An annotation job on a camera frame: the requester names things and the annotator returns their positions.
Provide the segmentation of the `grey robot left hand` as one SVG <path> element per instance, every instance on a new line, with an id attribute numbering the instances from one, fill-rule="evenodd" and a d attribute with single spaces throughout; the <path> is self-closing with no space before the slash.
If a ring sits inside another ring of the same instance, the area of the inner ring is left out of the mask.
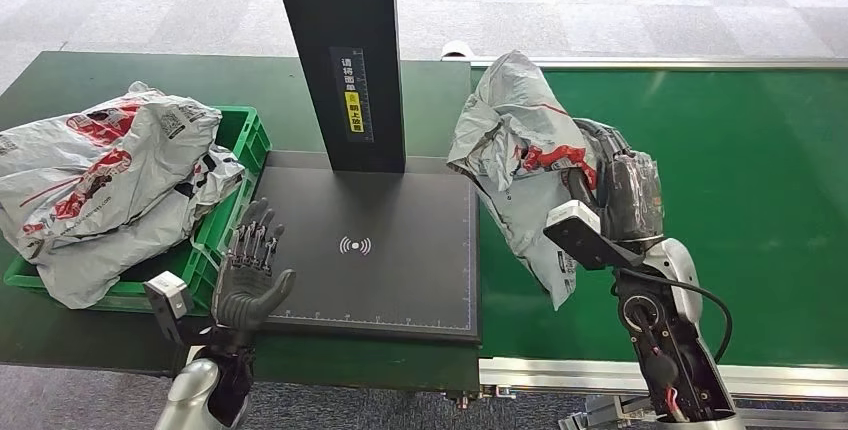
<path id="1" fill-rule="evenodd" d="M 267 199 L 260 198 L 247 206 L 232 232 L 212 301 L 218 345 L 250 346 L 255 333 L 293 290 L 297 272 L 273 270 L 285 232 L 274 218 Z"/>

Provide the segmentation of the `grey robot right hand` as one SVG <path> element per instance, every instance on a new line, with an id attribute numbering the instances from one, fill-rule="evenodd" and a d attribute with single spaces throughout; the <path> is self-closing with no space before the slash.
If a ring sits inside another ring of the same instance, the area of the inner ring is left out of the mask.
<path id="1" fill-rule="evenodd" d="M 601 233 L 623 245 L 642 245 L 664 237 L 664 211 L 657 162 L 633 149 L 618 129 L 587 118 L 575 120 L 595 158 L 595 186 L 577 169 L 562 181 L 570 196 L 601 220 Z"/>

